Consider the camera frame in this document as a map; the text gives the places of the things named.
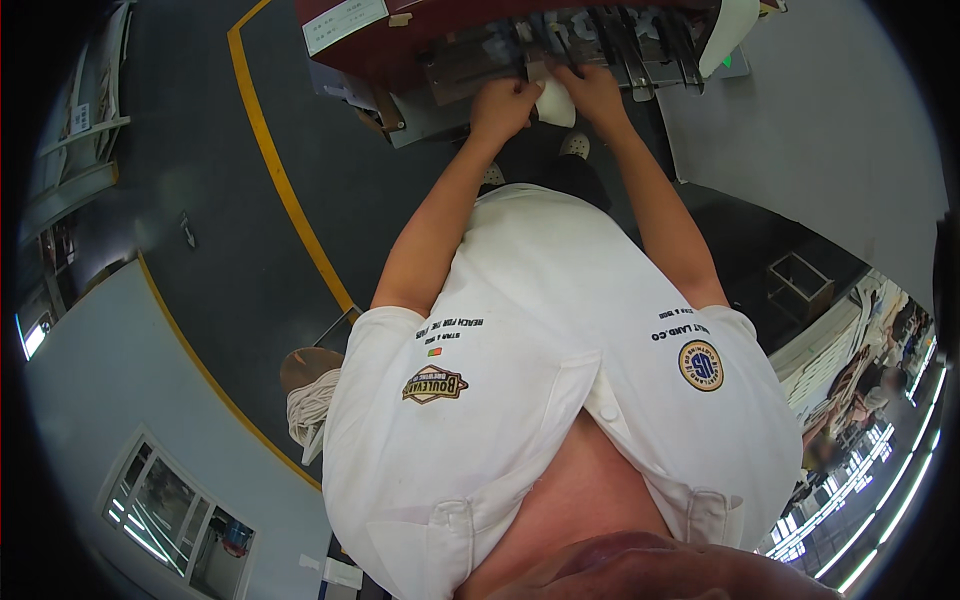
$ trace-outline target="neck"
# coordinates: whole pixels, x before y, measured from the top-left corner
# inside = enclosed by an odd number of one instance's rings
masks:
[[[624,530],[672,537],[643,476],[581,411],[507,533],[456,598],[486,598],[572,543]]]

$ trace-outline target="hand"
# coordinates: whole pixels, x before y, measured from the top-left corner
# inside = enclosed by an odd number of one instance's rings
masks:
[[[619,132],[634,131],[623,107],[623,98],[616,78],[607,69],[592,64],[581,64],[580,79],[562,64],[553,68],[553,76],[566,87],[573,105],[580,110],[597,134],[606,142]]]
[[[499,151],[517,132],[530,127],[530,111],[543,92],[541,84],[519,78],[487,82],[473,99],[470,137]]]

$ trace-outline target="white shoe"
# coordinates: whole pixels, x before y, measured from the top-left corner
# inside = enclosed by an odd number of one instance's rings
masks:
[[[489,185],[503,185],[507,180],[503,179],[503,171],[500,170],[499,165],[492,162],[487,172],[483,174],[483,182]]]
[[[581,132],[570,132],[564,138],[564,143],[560,146],[560,156],[577,155],[583,160],[587,160],[590,154],[590,139]]]

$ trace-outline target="circular logo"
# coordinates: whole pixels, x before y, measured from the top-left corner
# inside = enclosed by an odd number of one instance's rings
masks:
[[[680,348],[680,372],[690,385],[701,392],[712,392],[723,385],[720,355],[703,340],[687,342]]]

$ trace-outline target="white rope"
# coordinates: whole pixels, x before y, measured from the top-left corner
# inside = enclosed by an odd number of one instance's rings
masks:
[[[333,391],[340,381],[340,370],[331,369],[309,385],[297,388],[287,395],[287,423],[290,437],[304,448],[313,441],[314,435],[326,420]]]

